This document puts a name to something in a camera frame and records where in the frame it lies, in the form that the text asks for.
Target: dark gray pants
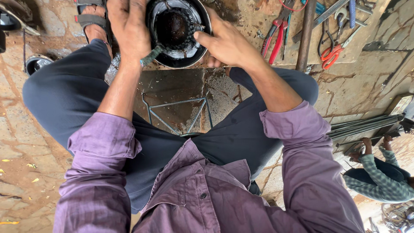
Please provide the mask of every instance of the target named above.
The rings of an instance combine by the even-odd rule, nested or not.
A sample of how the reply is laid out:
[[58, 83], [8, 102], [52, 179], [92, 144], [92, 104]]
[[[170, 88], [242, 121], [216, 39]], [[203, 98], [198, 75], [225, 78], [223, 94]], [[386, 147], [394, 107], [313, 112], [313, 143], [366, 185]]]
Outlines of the dark gray pants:
[[[37, 71], [24, 84], [25, 105], [65, 148], [69, 136], [98, 109], [108, 89], [104, 75], [110, 64], [106, 45], [95, 39], [90, 45]], [[295, 70], [276, 68], [275, 71], [304, 100], [312, 105], [316, 102], [318, 85], [312, 77]], [[246, 159], [254, 180], [282, 142], [263, 133], [259, 112], [266, 110], [266, 105], [249, 75], [243, 69], [232, 68], [230, 78], [253, 95], [206, 134], [193, 138], [193, 142], [205, 157], [218, 165]], [[155, 177], [185, 139], [150, 125], [136, 113], [132, 123], [142, 151], [125, 163], [124, 171], [127, 173], [125, 189], [135, 214], [148, 202]]]

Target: worker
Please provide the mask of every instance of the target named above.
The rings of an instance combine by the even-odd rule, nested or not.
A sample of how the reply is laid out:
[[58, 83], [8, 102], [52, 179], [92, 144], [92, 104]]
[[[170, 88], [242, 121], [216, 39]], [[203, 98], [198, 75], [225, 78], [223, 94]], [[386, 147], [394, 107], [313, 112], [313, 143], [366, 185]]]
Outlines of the worker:
[[[85, 27], [89, 45], [36, 71], [23, 99], [73, 155], [60, 186], [54, 232], [363, 232], [332, 158], [330, 125], [316, 112], [318, 86], [295, 70], [272, 69], [229, 22], [208, 9], [214, 37], [195, 32], [210, 67], [252, 92], [207, 133], [185, 139], [133, 112], [140, 60], [151, 51], [145, 0], [109, 0], [121, 62], [112, 84], [106, 32]], [[83, 14], [105, 17], [101, 6]], [[286, 210], [248, 189], [284, 145]]]
[[361, 138], [365, 153], [352, 152], [353, 161], [362, 163], [363, 168], [351, 168], [343, 175], [348, 188], [368, 198], [385, 203], [406, 202], [414, 198], [414, 177], [398, 165], [391, 149], [392, 138], [384, 136], [379, 149], [385, 162], [372, 154], [370, 138]]

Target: rolled-up sleeve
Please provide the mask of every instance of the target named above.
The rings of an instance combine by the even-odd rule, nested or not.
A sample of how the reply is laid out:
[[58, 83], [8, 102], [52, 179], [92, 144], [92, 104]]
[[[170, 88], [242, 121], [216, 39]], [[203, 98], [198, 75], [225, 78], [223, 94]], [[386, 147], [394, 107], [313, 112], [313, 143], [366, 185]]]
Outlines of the rolled-up sleeve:
[[72, 134], [68, 148], [75, 157], [59, 189], [54, 232], [129, 232], [130, 200], [121, 169], [142, 149], [134, 134], [130, 121], [100, 112]]
[[268, 137], [282, 140], [286, 212], [315, 232], [364, 232], [358, 209], [332, 157], [330, 125], [303, 101], [288, 112], [260, 113]]

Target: wire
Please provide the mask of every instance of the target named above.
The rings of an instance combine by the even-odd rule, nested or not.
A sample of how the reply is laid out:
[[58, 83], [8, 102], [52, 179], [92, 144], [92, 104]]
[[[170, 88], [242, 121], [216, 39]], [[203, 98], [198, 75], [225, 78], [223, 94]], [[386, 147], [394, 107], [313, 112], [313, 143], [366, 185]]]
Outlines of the wire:
[[301, 9], [298, 9], [298, 10], [291, 9], [291, 8], [287, 7], [285, 4], [283, 4], [282, 0], [279, 0], [279, 2], [280, 2], [280, 4], [282, 4], [282, 6], [284, 6], [286, 9], [291, 10], [291, 11], [295, 11], [295, 12], [297, 12], [297, 11], [301, 11], [301, 10], [303, 10], [303, 9], [305, 8], [306, 4], [308, 3], [308, 0], [306, 0], [305, 5], [304, 5]]

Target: pliers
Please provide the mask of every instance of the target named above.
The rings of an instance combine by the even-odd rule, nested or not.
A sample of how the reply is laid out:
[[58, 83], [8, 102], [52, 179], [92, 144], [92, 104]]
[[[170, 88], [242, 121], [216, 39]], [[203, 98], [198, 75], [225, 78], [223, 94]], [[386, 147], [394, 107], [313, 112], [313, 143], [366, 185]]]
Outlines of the pliers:
[[[285, 0], [284, 3], [287, 7], [292, 8], [293, 5], [295, 4], [295, 0]], [[272, 40], [272, 37], [274, 35], [274, 33], [276, 32], [276, 30], [279, 28], [279, 33], [277, 35], [277, 40], [276, 40], [276, 45], [273, 48], [272, 54], [270, 55], [269, 58], [269, 64], [272, 65], [277, 53], [279, 52], [281, 46], [282, 46], [282, 42], [283, 42], [283, 31], [287, 28], [288, 26], [288, 17], [289, 14], [292, 12], [292, 10], [287, 9], [286, 7], [282, 8], [282, 11], [279, 14], [279, 17], [277, 17], [275, 20], [273, 20], [272, 22], [272, 27], [270, 28], [269, 32], [267, 33], [266, 37], [265, 37], [265, 41], [263, 42], [263, 46], [262, 46], [262, 56], [265, 57], [267, 50], [269, 48], [270, 45], [270, 41]]]

